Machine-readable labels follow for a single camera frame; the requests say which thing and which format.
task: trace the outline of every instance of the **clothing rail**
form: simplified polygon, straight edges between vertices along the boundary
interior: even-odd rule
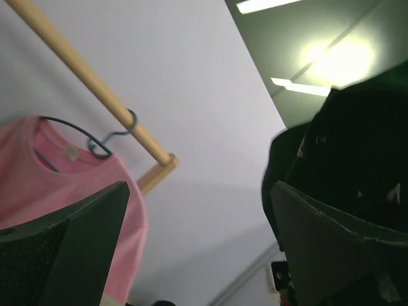
[[[65,65],[97,97],[109,112],[126,128],[130,128],[133,117],[119,98],[97,76],[64,36],[45,18],[31,0],[5,0],[26,24],[51,48]],[[174,154],[168,154],[152,135],[138,124],[133,137],[158,162],[137,184],[143,195],[147,194],[179,164]]]

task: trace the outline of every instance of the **ceiling light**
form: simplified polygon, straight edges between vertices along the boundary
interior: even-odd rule
[[[237,7],[241,14],[254,13],[255,11],[267,10],[276,6],[281,6],[300,0],[246,0],[241,3],[237,3]]]
[[[289,91],[302,92],[304,94],[314,94],[315,96],[327,97],[331,90],[329,87],[292,83],[291,80],[286,80],[284,78],[270,79],[275,85],[285,87]]]

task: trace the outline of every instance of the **baseboard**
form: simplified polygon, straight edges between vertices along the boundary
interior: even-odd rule
[[[235,280],[223,289],[207,306],[224,305],[247,281],[264,268],[279,253],[278,243],[271,245],[260,257],[253,261]]]

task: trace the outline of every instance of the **pink garment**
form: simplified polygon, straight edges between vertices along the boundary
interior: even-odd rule
[[[104,290],[125,304],[147,234],[143,198],[117,156],[98,159],[76,148],[79,157],[70,161],[64,152],[69,145],[47,120],[39,120],[38,116],[0,127],[0,230],[67,207],[118,180],[126,181],[130,198]],[[60,173],[40,161],[33,148]]]

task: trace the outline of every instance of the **black hanger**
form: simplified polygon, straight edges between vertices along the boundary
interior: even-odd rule
[[[135,130],[136,126],[137,126],[138,117],[136,116],[136,114],[134,113],[134,111],[132,111],[132,110],[128,110],[128,111],[129,111],[129,112],[132,114],[132,116],[133,116],[132,126],[131,126],[127,131],[124,131],[124,132],[119,132],[119,131],[112,132],[112,133],[108,134],[108,136],[106,136],[102,141],[99,141],[95,136],[93,136],[92,134],[88,133],[86,130],[84,130],[84,129],[82,129],[82,128],[80,128],[80,127],[78,127],[78,126],[76,126],[76,125],[74,125],[74,124],[72,124],[72,123],[70,123],[70,122],[68,122],[68,121],[65,121],[65,120],[62,120],[62,119],[58,119],[58,118],[54,118],[54,117],[48,117],[48,116],[40,116],[40,117],[39,117],[39,120],[55,121],[55,122],[59,122],[59,123],[65,124],[65,125],[67,125],[67,126],[69,126],[69,127],[71,127],[71,128],[76,129],[77,131],[81,132],[82,134],[84,134],[85,136],[88,137],[87,146],[88,146],[89,151],[90,151],[94,156],[96,156],[97,158],[105,159],[105,158],[110,157],[110,156],[113,154],[112,151],[109,150],[109,149],[106,147],[105,143],[108,142],[108,140],[110,140],[112,137],[114,137],[114,136],[116,136],[116,135],[124,136],[124,135],[128,135],[128,134],[132,133],[132,132]],[[104,150],[104,151],[106,152],[106,154],[98,154],[98,153],[96,153],[96,152],[95,152],[95,149],[96,149],[97,145],[98,145],[102,150]],[[59,172],[59,170],[58,170],[41,152],[39,152],[39,151],[38,151],[37,149],[35,149],[35,148],[34,148],[34,151],[35,151],[35,153],[37,154],[37,156],[40,157],[44,162],[46,162],[46,163],[48,164],[48,166],[49,166],[51,169],[53,169],[55,172]]]

